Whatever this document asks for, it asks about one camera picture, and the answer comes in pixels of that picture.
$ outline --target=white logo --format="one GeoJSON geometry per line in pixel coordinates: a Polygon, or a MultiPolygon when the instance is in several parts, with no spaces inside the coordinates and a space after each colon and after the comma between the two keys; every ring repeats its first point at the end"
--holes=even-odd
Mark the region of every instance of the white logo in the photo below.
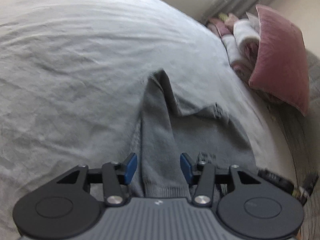
{"type": "Polygon", "coordinates": [[[163,201],[162,201],[162,200],[157,200],[157,201],[155,201],[155,204],[158,205],[158,206],[160,206],[160,205],[163,204],[163,201]]]}

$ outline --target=bed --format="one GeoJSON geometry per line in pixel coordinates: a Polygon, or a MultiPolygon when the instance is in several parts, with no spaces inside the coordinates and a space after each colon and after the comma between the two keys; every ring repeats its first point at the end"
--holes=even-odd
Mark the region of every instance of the bed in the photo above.
{"type": "Polygon", "coordinates": [[[20,197],[77,164],[127,155],[147,77],[160,69],[180,98],[238,119],[258,167],[296,182],[279,111],[190,17],[160,0],[0,1],[2,239],[19,237],[20,197]]]}

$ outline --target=black device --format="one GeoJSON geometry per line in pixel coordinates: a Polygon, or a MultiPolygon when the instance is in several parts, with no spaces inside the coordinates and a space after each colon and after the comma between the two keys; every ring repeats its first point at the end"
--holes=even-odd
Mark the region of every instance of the black device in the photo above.
{"type": "Polygon", "coordinates": [[[101,169],[76,166],[22,197],[13,219],[21,240],[189,240],[290,239],[304,218],[302,204],[291,194],[238,165],[228,170],[214,163],[193,163],[183,153],[180,167],[187,183],[197,185],[186,198],[126,197],[137,156],[101,169]],[[104,201],[90,195],[102,183],[104,201]],[[213,202],[215,184],[228,193],[213,202]]]}

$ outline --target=rolled towel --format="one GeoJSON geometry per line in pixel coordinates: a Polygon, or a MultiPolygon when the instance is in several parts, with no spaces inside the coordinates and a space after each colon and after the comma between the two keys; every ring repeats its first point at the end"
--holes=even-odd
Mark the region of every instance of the rolled towel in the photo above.
{"type": "Polygon", "coordinates": [[[221,37],[221,40],[226,47],[229,64],[236,73],[236,75],[246,84],[248,84],[252,71],[253,65],[241,55],[236,39],[233,35],[227,34],[221,37]]]}
{"type": "Polygon", "coordinates": [[[260,43],[259,33],[254,30],[248,19],[241,19],[235,23],[233,35],[241,54],[255,65],[260,43]]]}

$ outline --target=mattress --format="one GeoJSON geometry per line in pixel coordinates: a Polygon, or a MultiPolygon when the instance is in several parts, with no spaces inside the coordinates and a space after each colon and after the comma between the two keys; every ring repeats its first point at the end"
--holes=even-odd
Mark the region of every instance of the mattress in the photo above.
{"type": "Polygon", "coordinates": [[[26,193],[77,164],[124,159],[147,77],[159,69],[180,98],[236,117],[258,167],[295,179],[277,112],[238,79],[220,39],[175,8],[160,0],[0,3],[3,239],[19,237],[12,208],[26,193]]]}

